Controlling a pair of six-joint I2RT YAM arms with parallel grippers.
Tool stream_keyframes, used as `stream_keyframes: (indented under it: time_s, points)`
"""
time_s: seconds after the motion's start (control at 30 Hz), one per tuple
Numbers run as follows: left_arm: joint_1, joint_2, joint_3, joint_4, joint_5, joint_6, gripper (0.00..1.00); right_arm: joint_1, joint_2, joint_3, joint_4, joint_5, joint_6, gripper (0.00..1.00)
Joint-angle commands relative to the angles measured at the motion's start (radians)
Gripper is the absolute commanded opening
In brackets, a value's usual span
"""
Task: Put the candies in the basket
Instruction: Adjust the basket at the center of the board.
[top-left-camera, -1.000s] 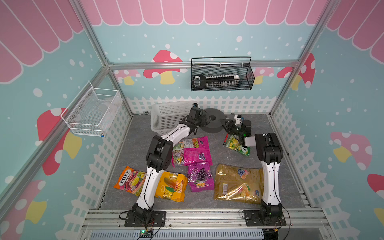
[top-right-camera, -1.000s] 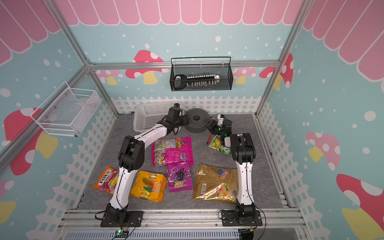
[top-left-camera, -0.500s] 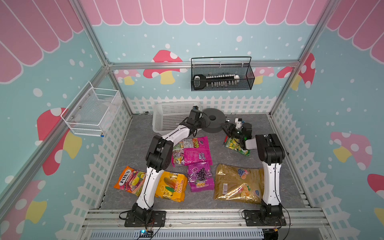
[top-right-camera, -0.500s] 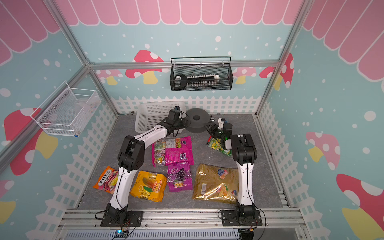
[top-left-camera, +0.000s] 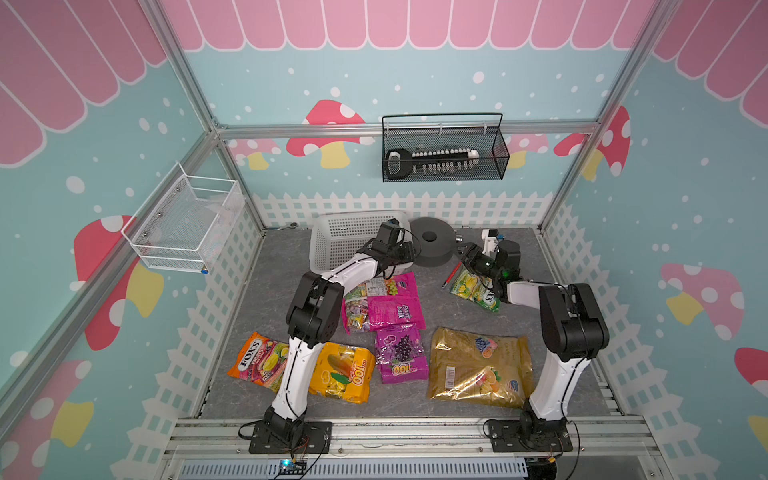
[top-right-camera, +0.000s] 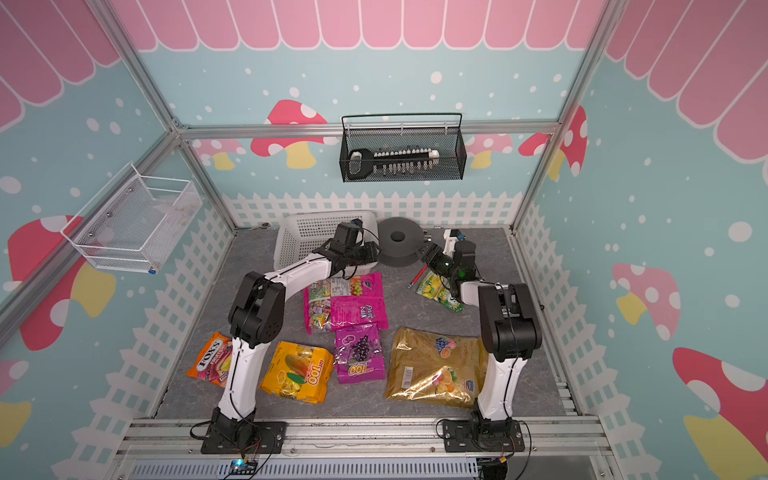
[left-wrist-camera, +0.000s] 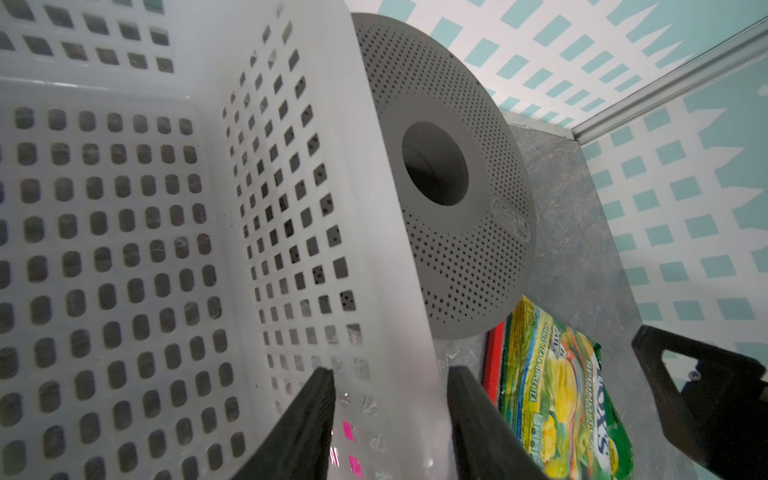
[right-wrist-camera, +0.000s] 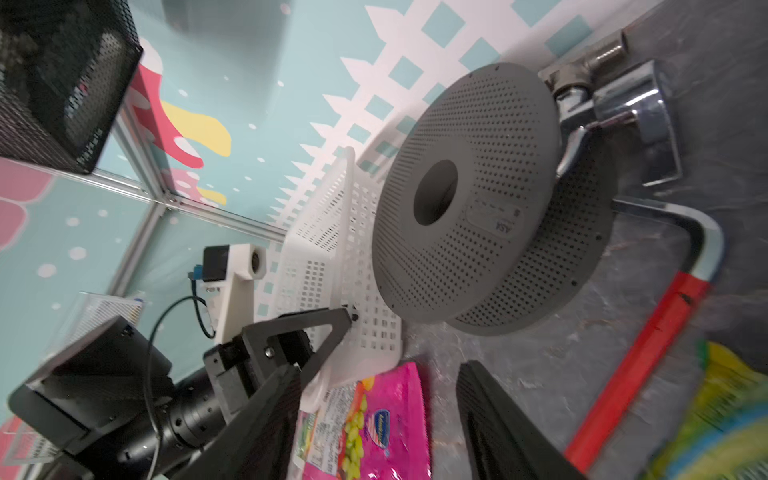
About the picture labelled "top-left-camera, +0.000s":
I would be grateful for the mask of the green Fox's candy bag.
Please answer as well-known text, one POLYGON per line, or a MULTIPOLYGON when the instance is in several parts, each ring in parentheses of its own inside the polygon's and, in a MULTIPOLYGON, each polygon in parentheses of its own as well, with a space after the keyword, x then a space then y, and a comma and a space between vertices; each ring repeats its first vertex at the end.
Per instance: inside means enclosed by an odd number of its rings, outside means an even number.
POLYGON ((459 298, 471 301, 489 312, 498 312, 500 300, 490 289, 490 280, 486 277, 471 273, 466 267, 461 267, 452 280, 450 293, 459 298))

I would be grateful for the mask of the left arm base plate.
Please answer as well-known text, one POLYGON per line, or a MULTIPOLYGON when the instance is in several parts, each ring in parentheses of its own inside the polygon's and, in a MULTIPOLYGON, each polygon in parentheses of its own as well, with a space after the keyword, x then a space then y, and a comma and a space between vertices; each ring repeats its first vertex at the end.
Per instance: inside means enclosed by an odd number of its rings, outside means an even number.
POLYGON ((333 423, 294 421, 255 423, 248 438, 250 454, 326 454, 329 452, 333 423))

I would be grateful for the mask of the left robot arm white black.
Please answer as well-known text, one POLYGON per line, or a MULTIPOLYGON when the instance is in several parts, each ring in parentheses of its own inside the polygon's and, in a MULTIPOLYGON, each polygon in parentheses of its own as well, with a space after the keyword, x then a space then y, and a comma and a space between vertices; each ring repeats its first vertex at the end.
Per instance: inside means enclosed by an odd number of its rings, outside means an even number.
POLYGON ((263 418, 274 437, 294 444, 304 435, 311 377, 325 343, 338 328, 345 295, 369 280, 397 275, 410 267, 416 251, 407 238, 409 233, 391 218, 348 261, 323 273, 302 276, 286 315, 290 336, 286 369, 263 418))

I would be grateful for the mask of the purple grape candy bag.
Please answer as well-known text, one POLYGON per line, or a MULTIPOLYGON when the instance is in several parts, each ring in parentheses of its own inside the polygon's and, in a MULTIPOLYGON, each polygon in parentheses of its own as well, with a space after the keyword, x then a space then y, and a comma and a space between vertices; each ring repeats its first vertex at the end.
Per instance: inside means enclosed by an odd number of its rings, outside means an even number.
POLYGON ((378 330, 375 349, 383 384, 428 379, 428 359, 421 330, 416 325, 401 324, 378 330))

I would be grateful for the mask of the orange Fox's candy bag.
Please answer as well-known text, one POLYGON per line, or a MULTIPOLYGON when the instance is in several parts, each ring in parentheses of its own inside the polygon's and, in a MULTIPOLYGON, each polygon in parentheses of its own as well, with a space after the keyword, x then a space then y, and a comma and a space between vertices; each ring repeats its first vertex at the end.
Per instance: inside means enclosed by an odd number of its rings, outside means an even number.
POLYGON ((273 392, 279 390, 289 355, 289 345, 254 332, 239 351, 228 376, 273 392))

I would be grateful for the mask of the yellow mango candy bag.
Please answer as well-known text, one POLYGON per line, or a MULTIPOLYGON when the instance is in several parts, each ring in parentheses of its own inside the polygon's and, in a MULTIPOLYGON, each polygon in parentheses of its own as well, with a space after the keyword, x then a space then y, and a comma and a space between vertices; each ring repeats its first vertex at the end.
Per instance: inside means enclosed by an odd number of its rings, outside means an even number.
POLYGON ((309 392, 352 404, 367 403, 376 366, 366 348, 326 343, 317 359, 309 392))

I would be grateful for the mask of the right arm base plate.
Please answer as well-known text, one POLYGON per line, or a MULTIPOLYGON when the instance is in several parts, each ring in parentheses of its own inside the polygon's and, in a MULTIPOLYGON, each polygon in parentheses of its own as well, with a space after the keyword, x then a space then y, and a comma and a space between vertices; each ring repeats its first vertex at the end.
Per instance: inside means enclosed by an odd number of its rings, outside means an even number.
POLYGON ((573 451, 564 420, 489 419, 482 430, 494 453, 540 452, 544 456, 559 456, 573 451))

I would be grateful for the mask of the white plastic perforated basket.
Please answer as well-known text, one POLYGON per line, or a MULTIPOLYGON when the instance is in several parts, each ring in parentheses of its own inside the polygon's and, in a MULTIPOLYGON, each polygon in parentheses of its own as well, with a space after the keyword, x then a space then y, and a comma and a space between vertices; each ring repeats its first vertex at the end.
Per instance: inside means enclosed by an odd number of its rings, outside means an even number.
POLYGON ((375 238, 382 223, 396 219, 410 228, 407 215, 396 210, 345 212, 321 215, 312 225, 310 270, 323 273, 348 261, 366 242, 375 238))

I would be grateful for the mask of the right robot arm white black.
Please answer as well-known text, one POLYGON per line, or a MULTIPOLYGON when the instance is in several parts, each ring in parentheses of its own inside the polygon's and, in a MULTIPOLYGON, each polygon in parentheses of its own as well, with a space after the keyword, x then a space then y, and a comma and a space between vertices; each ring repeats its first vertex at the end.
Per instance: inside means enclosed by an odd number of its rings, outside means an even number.
POLYGON ((583 371, 605 349, 608 327, 595 294, 586 283, 547 283, 520 276, 519 244, 501 240, 494 253, 473 242, 460 242, 456 255, 483 280, 500 301, 539 311, 547 348, 543 372, 516 422, 518 436, 565 434, 570 398, 583 371))

